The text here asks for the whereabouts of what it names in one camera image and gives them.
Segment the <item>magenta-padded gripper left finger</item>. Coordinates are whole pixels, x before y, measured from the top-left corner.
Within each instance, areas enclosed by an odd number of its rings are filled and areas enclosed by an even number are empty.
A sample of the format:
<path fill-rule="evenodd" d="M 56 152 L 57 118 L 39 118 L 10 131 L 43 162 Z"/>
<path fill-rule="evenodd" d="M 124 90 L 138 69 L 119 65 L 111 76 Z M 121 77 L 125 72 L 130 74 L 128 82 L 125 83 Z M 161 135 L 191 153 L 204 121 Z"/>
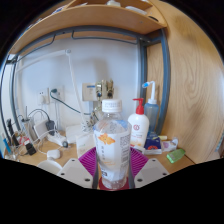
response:
<path fill-rule="evenodd" d="M 81 187 L 96 189 L 98 186 L 96 148 L 88 150 L 78 159 L 69 159 L 58 176 Z"/>

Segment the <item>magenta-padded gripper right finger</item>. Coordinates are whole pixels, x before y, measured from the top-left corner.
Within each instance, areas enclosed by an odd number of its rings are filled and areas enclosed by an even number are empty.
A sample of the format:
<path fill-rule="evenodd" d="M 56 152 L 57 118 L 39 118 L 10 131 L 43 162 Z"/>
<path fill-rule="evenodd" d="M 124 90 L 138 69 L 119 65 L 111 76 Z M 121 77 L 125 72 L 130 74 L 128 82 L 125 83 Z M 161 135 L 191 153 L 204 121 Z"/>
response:
<path fill-rule="evenodd" d="M 130 148 L 129 188 L 140 188 L 167 176 L 169 172 L 156 159 L 148 159 L 140 151 Z"/>

